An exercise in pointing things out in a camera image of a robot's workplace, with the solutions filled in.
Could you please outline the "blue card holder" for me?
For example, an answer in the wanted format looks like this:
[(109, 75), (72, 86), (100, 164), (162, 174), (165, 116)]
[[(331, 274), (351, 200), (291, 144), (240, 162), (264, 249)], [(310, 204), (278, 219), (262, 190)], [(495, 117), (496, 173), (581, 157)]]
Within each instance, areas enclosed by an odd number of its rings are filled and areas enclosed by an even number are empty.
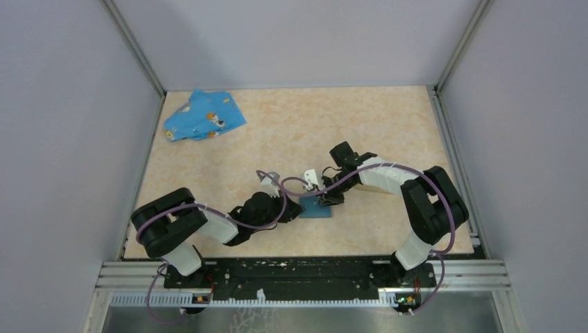
[(318, 197), (300, 197), (298, 204), (303, 208), (300, 219), (329, 219), (332, 217), (330, 207), (321, 207)]

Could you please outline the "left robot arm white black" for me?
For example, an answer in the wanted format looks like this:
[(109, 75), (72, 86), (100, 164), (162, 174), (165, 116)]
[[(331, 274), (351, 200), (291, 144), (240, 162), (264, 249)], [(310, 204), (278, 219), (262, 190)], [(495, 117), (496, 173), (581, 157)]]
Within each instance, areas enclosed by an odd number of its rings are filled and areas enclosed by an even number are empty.
[(198, 249), (189, 242), (193, 234), (237, 246), (256, 232), (296, 219), (303, 211), (300, 204), (281, 192), (270, 195), (258, 191), (244, 204), (223, 213), (197, 203), (191, 191), (181, 187), (137, 208), (130, 220), (136, 240), (149, 258), (162, 258), (189, 286), (199, 287), (206, 282), (208, 269)]

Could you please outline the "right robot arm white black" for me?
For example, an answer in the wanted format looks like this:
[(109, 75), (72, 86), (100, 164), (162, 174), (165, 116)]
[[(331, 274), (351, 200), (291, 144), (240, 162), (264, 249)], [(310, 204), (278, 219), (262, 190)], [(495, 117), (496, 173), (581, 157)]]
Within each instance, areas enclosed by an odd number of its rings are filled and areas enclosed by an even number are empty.
[(375, 153), (360, 155), (348, 142), (338, 144), (329, 154), (338, 173), (321, 177), (321, 207), (343, 204), (345, 192), (357, 185), (375, 187), (403, 199), (412, 230), (391, 256), (390, 276), (394, 283), (408, 286), (415, 280), (417, 267), (445, 235), (449, 236), (449, 245), (444, 250), (451, 250), (456, 230), (469, 220), (469, 210), (442, 167), (419, 171), (385, 161)]

